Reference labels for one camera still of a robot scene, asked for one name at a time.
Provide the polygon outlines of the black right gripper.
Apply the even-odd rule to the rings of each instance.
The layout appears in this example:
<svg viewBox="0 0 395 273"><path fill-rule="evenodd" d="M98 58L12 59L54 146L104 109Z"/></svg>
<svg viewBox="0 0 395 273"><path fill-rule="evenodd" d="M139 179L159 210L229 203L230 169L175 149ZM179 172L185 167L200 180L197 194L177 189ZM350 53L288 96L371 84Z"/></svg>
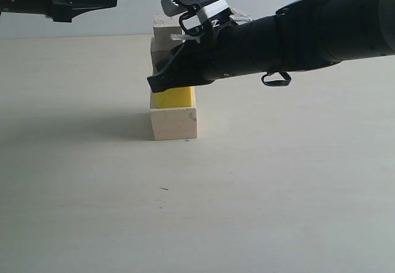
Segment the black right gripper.
<svg viewBox="0 0 395 273"><path fill-rule="evenodd" d="M212 45L186 43L154 64L153 93L210 85L215 80L266 72L285 74L283 42L275 18L224 27Z"/></svg>

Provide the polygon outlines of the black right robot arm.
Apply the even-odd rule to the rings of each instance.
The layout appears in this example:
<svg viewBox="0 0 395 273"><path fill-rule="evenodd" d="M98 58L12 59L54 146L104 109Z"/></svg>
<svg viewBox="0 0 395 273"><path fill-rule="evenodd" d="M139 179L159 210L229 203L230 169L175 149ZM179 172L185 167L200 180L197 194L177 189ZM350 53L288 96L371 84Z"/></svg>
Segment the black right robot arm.
<svg viewBox="0 0 395 273"><path fill-rule="evenodd" d="M167 16L199 25L157 63L153 93L256 73L266 86L288 86L291 72L394 54L394 0L298 0L256 20L225 0L161 3Z"/></svg>

